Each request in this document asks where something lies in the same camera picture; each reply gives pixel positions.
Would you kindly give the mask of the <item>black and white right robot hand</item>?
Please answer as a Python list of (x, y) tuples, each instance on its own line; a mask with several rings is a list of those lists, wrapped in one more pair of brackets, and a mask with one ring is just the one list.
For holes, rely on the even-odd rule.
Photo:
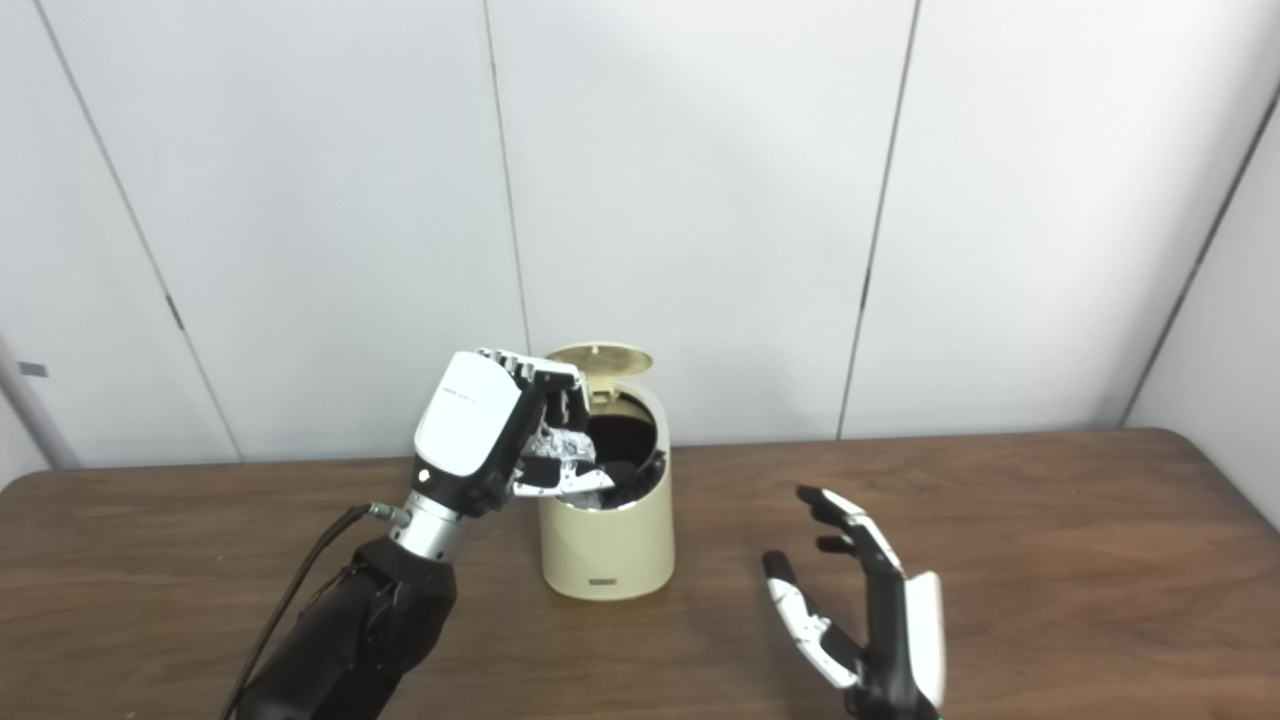
[(797, 498), (817, 521), (837, 529), (815, 546), (859, 561), (867, 639), (855, 641), (800, 587), (786, 553), (763, 553), (765, 584), (795, 648), (835, 688), (855, 719), (941, 719), (946, 692), (945, 607), (940, 575), (909, 577), (861, 506), (814, 486)]

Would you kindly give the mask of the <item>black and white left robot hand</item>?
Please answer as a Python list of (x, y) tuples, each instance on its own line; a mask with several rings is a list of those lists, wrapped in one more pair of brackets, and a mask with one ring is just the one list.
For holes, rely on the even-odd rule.
[(453, 355), (415, 432), (413, 491), (466, 518), (515, 496), (613, 489), (635, 473), (596, 457), (588, 383), (572, 364), (479, 348)]

